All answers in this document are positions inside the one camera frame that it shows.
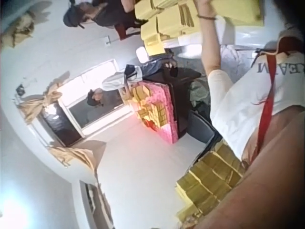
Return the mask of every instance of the bracelet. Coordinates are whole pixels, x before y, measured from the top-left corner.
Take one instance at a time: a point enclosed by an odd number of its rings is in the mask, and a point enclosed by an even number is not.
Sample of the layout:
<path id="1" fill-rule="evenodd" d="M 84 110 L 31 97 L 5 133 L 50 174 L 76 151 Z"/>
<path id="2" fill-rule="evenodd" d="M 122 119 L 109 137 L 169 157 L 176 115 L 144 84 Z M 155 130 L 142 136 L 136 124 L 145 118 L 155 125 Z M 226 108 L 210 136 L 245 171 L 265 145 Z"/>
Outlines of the bracelet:
<path id="1" fill-rule="evenodd" d="M 212 21 L 216 20 L 215 17 L 205 17 L 205 16 L 201 16 L 201 15 L 197 15 L 197 17 L 200 19 L 206 19 L 206 20 L 212 20 Z"/>

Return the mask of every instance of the dark hair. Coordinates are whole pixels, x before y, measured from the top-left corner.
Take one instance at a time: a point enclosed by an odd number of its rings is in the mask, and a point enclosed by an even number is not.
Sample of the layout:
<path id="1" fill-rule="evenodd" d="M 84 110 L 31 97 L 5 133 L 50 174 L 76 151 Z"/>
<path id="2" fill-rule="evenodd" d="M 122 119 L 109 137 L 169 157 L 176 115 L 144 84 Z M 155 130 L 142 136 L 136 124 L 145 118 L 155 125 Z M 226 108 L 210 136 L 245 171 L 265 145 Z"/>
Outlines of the dark hair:
<path id="1" fill-rule="evenodd" d="M 286 22 L 297 27 L 305 35 L 304 8 L 300 0 L 273 0 Z"/>
<path id="2" fill-rule="evenodd" d="M 93 95 L 94 95 L 94 91 L 90 90 L 87 95 L 87 104 L 89 106 L 97 106 L 100 104 L 99 101 L 96 101 L 95 99 L 92 98 Z"/>
<path id="3" fill-rule="evenodd" d="M 63 23 L 68 27 L 82 27 L 81 22 L 83 22 L 83 17 L 85 12 L 82 11 L 78 6 L 71 5 L 63 16 Z"/>

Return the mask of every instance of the black cap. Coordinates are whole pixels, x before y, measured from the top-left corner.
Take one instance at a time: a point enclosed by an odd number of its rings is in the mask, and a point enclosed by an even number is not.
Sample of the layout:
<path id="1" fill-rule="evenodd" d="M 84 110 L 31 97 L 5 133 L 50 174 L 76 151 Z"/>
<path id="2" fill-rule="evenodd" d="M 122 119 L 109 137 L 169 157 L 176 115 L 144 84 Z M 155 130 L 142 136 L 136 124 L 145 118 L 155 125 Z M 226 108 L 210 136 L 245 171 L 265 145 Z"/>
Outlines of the black cap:
<path id="1" fill-rule="evenodd" d="M 85 13 L 77 6 L 72 5 L 63 16 L 63 23 L 68 27 L 84 27 L 81 25 Z"/>
<path id="2" fill-rule="evenodd" d="M 92 98 L 93 95 L 94 95 L 94 91 L 90 90 L 87 95 L 87 104 L 89 106 L 97 106 L 100 104 L 99 101 L 96 101 L 95 99 Z"/>

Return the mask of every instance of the woman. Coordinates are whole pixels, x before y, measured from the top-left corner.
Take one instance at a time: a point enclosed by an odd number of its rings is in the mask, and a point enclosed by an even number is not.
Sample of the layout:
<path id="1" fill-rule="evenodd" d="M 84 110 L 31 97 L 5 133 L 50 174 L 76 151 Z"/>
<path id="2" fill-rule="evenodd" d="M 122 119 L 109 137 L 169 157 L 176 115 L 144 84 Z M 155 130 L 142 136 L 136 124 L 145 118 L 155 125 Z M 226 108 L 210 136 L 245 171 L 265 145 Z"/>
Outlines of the woman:
<path id="1" fill-rule="evenodd" d="M 78 27 L 88 20 L 99 26 L 113 27 L 122 24 L 125 29 L 140 28 L 145 22 L 135 17 L 134 10 L 125 12 L 121 0 L 93 0 L 72 5 L 64 15 L 63 22 L 68 27 Z"/>
<path id="2" fill-rule="evenodd" d="M 211 93 L 210 116 L 249 168 L 196 229 L 283 228 L 304 200 L 302 36 L 286 31 L 286 38 L 279 41 L 279 54 L 261 55 L 233 84 L 221 70 L 216 14 L 210 2 L 196 1 L 204 41 L 202 62 Z"/>

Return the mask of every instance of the window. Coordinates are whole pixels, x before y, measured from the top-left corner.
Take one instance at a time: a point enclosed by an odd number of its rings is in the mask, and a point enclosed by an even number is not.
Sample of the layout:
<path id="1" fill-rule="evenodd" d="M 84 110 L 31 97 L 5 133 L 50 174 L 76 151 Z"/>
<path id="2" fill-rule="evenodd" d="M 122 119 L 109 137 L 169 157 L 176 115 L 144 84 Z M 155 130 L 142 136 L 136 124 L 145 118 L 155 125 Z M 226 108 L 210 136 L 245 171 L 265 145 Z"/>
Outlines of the window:
<path id="1" fill-rule="evenodd" d="M 89 90 L 99 88 L 104 79 L 117 71 L 115 60 L 110 60 L 90 69 L 58 89 L 62 92 L 59 104 L 76 129 L 83 135 L 91 134 L 91 131 L 101 129 L 109 122 L 114 122 L 120 116 L 130 112 L 128 107 L 122 109 L 124 105 L 118 90 L 103 92 L 104 106 L 92 107 L 87 104 Z"/>

